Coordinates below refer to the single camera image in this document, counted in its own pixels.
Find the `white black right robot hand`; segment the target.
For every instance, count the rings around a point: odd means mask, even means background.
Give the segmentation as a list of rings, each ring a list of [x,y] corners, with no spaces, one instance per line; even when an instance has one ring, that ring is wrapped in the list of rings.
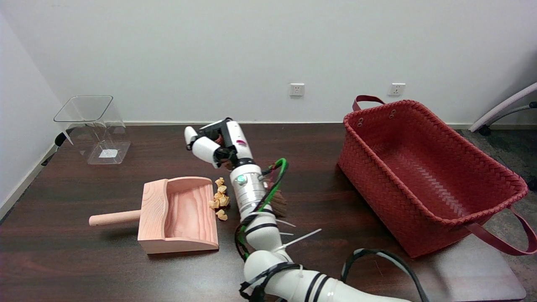
[[[199,129],[184,130],[186,149],[198,159],[215,168],[232,171],[240,166],[255,164],[247,139],[240,125],[225,118]]]

